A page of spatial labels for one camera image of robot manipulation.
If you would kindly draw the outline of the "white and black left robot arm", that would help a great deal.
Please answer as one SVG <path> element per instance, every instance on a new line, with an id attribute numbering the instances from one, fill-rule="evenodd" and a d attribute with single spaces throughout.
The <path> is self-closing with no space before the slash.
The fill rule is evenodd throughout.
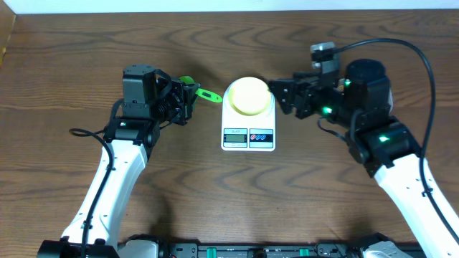
<path id="1" fill-rule="evenodd" d="M 123 98 L 98 132 L 71 128 L 102 146 L 100 163 L 85 199 L 57 241 L 42 242 L 38 257 L 128 257 L 118 246 L 120 226 L 131 192 L 145 169 L 161 130 L 186 125 L 201 85 L 190 76 L 172 77 L 147 64 L 123 70 Z"/>

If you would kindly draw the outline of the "green plastic measuring scoop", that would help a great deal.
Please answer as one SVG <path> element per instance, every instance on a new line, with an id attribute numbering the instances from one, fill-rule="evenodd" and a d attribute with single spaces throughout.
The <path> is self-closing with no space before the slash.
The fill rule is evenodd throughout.
<path id="1" fill-rule="evenodd" d="M 197 85 L 194 79 L 188 75 L 181 76 L 179 79 L 186 85 Z M 202 89 L 200 86 L 196 89 L 195 95 L 210 102 L 221 103 L 223 101 L 223 98 L 217 93 Z"/>

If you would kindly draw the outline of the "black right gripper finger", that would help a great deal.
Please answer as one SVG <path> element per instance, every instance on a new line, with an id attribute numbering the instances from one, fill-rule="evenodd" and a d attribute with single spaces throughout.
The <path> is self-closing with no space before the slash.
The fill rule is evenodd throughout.
<path id="1" fill-rule="evenodd" d="M 290 94 L 295 86 L 294 79 L 270 80 L 268 87 L 272 94 Z"/>
<path id="2" fill-rule="evenodd" d="M 279 92 L 276 96 L 280 108 L 284 114 L 288 115 L 292 113 L 294 102 L 295 102 L 295 95 L 292 92 Z"/>

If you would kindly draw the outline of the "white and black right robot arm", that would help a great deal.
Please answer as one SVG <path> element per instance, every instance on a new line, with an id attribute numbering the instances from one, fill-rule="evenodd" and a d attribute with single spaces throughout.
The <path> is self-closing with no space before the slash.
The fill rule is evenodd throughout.
<path id="1" fill-rule="evenodd" d="M 285 114 L 320 115 L 347 129 L 341 139 L 403 215 L 427 257 L 458 256 L 458 215 L 439 189 L 420 145 L 391 114 L 392 89 L 381 62 L 351 62 L 335 72 L 271 80 L 268 87 Z"/>

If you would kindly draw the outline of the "yellow plastic bowl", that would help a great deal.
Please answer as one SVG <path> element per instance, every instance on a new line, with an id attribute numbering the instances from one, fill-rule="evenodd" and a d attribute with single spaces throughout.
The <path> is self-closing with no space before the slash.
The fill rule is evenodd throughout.
<path id="1" fill-rule="evenodd" d="M 254 116 L 264 112 L 271 102 L 268 85 L 256 77 L 243 77 L 229 87 L 228 100 L 234 111 Z"/>

